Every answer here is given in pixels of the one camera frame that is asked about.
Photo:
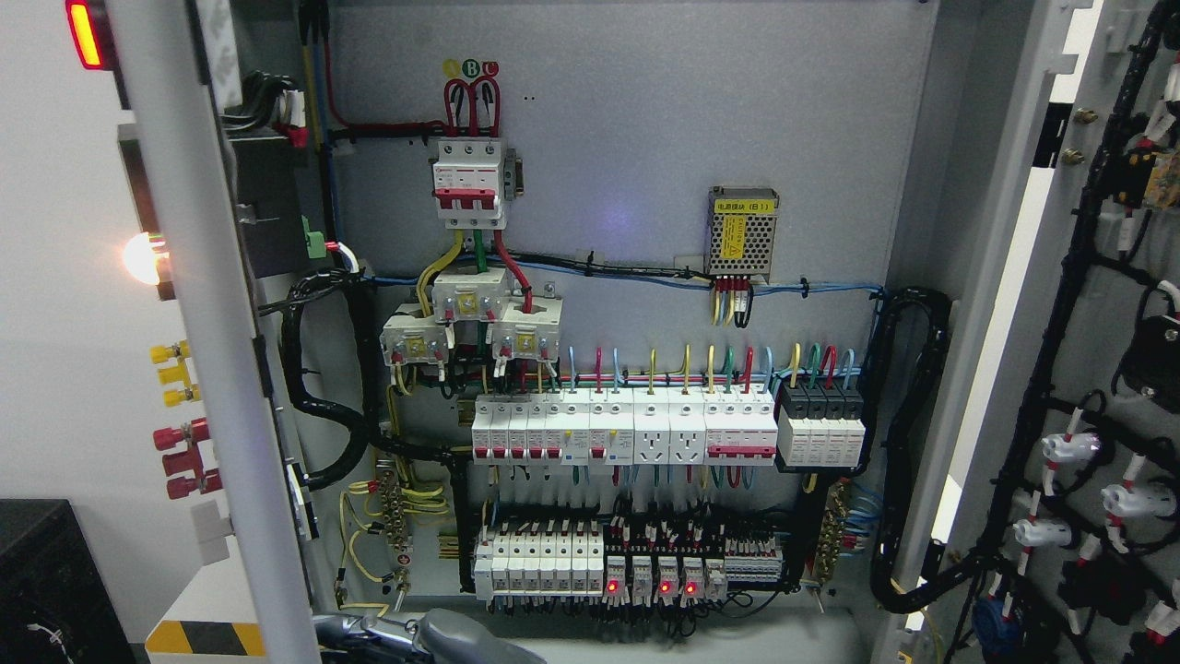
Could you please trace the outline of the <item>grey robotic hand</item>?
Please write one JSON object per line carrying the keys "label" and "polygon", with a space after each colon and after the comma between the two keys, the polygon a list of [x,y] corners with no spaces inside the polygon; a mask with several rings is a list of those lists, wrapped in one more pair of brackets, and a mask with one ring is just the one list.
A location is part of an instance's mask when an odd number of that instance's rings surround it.
{"label": "grey robotic hand", "polygon": [[480,622],[434,609],[424,614],[328,613],[313,617],[324,663],[543,663],[491,635]]}

